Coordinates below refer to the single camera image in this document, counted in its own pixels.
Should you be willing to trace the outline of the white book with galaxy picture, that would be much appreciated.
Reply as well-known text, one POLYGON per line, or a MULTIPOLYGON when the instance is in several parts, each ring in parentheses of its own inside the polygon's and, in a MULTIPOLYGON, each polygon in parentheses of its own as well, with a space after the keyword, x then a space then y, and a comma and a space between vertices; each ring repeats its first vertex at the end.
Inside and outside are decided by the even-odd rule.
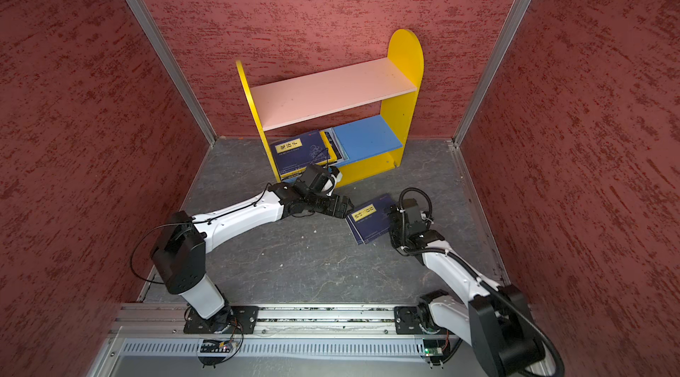
POLYGON ((331 149, 333 150, 335 157, 336 157, 336 163, 337 164, 343 164, 349 160, 349 154, 346 152, 345 148, 343 147, 342 143, 340 143, 340 140, 338 136, 336 135, 335 129, 327 128, 324 129, 324 134, 327 136, 331 149))

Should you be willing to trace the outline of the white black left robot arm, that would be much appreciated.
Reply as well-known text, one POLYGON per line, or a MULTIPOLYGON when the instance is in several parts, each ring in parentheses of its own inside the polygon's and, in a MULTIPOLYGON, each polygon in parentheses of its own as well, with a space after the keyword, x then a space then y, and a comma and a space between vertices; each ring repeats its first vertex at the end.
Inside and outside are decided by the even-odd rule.
POLYGON ((244 332, 228 299, 206 273, 207 254, 253 228, 288 217, 346 218, 353 203, 334 192, 342 179, 336 166, 310 165, 294 182, 267 184, 260 194, 236 205, 194 216, 184 211, 171 215, 159 227, 150 257, 168 293, 188 304, 183 332, 244 332))

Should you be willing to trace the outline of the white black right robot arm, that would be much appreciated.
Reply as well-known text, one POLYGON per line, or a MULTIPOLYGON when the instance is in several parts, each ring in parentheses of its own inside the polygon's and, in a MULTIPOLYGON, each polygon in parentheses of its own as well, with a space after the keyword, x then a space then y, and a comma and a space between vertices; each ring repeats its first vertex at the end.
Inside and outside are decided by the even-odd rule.
POLYGON ((430 216, 414 199, 391 206, 388 219, 392 247, 417 259, 449 288, 419 298, 415 325, 468 344, 489 376, 533 376, 531 367, 545 360, 547 344, 522 292, 472 267, 430 227, 430 216))

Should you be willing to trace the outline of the yellow book with cartoon figure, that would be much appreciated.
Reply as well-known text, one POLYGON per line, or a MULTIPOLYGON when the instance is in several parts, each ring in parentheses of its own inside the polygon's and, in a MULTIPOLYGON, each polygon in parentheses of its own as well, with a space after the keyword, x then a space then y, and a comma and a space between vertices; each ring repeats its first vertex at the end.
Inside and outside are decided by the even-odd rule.
POLYGON ((335 164, 338 162, 343 156, 342 153, 338 150, 338 147, 335 144, 335 141, 332 137, 331 134, 329 134, 328 131, 321 131, 320 136, 322 138, 322 141, 324 142, 324 145, 327 148, 327 164, 335 164))

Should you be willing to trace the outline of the yellow pink blue bookshelf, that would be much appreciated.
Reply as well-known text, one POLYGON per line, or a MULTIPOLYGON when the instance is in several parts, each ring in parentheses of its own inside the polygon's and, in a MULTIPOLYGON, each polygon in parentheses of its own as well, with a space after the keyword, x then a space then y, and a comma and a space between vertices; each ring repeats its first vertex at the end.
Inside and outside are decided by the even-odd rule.
POLYGON ((327 120, 334 114, 379 104, 375 116, 334 127, 349 160, 338 164, 342 185, 391 171, 401 166, 423 83, 424 55, 417 35, 399 29, 389 41, 386 57, 250 86, 244 65, 237 72, 267 159, 279 182, 267 133, 309 120, 327 120))

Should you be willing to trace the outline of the dark blue book yellow label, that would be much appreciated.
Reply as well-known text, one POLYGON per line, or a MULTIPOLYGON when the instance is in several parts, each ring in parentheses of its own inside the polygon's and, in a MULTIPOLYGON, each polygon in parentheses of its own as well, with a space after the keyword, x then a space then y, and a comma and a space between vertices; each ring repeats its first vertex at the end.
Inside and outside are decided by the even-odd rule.
POLYGON ((320 131, 311 131, 271 143, 274 164, 282 179, 303 172, 309 164, 324 165, 333 155, 326 136, 320 131))

